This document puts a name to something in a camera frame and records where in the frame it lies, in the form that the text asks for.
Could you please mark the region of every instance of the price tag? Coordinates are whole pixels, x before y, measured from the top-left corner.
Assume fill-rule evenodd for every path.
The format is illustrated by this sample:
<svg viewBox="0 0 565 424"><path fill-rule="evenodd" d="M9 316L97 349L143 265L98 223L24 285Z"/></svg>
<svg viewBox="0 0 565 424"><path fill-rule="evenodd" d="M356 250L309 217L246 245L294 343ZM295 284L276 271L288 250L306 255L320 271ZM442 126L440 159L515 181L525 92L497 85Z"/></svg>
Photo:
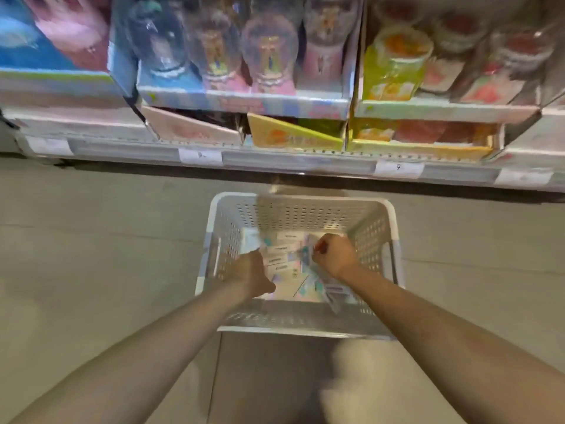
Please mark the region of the price tag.
<svg viewBox="0 0 565 424"><path fill-rule="evenodd" d="M40 155L74 156L65 139L26 137L26 140L29 147Z"/></svg>
<svg viewBox="0 0 565 424"><path fill-rule="evenodd" d="M551 180L553 171L545 168L519 170L502 168L494 184L501 186L535 187L545 186Z"/></svg>
<svg viewBox="0 0 565 424"><path fill-rule="evenodd" d="M222 152L215 149L184 149L179 148L179 158L182 163L187 165L211 165L214 167L222 167L224 161Z"/></svg>
<svg viewBox="0 0 565 424"><path fill-rule="evenodd" d="M389 178L407 178L415 180L420 178L424 170L423 162L391 162L379 160L375 167L375 176Z"/></svg>

